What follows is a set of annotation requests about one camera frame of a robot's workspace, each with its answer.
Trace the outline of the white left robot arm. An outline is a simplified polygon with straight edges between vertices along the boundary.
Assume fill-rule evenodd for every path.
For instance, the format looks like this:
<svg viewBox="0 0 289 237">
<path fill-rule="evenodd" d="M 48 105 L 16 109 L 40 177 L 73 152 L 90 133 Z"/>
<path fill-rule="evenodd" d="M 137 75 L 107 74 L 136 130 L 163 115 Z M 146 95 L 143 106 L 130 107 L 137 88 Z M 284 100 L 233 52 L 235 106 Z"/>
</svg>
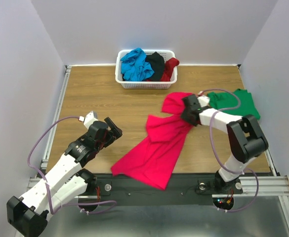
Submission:
<svg viewBox="0 0 289 237">
<path fill-rule="evenodd" d="M 87 128 L 85 134 L 71 142 L 57 164 L 20 197 L 12 196 L 7 204 L 7 220 L 24 237 L 38 237 L 50 218 L 81 194 L 96 193 L 92 203 L 78 206 L 87 214 L 87 206 L 103 204 L 96 176 L 84 168 L 105 147 L 119 139 L 123 132 L 110 118 L 99 121 L 93 113 L 80 117 Z"/>
</svg>

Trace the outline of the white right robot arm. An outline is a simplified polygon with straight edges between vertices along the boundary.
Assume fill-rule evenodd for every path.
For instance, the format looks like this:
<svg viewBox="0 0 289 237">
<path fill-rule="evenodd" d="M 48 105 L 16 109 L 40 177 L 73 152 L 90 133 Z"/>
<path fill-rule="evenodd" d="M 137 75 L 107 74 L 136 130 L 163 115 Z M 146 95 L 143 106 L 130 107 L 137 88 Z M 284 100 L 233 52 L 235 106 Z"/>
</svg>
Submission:
<svg viewBox="0 0 289 237">
<path fill-rule="evenodd" d="M 181 118 L 191 125 L 209 127 L 210 143 L 220 169 L 214 175 L 213 188 L 224 193 L 243 175 L 246 167 L 265 152 L 268 141 L 253 115 L 236 116 L 225 113 L 224 109 L 211 108 L 206 96 L 189 95 L 182 99 L 184 110 Z M 231 155 L 222 163 L 215 150 L 212 129 L 228 135 Z"/>
</svg>

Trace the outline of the pink red t shirt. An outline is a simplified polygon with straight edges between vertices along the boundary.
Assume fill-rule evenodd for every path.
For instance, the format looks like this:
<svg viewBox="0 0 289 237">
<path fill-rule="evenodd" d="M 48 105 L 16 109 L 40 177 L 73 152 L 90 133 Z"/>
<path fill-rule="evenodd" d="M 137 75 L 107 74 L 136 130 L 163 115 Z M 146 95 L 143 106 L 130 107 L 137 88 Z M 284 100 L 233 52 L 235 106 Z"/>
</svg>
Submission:
<svg viewBox="0 0 289 237">
<path fill-rule="evenodd" d="M 114 176 L 124 174 L 159 190 L 165 190 L 183 149 L 187 134 L 193 126 L 180 117 L 187 92 L 172 92 L 166 96 L 161 118 L 149 115 L 147 137 L 119 159 L 112 167 Z"/>
</svg>

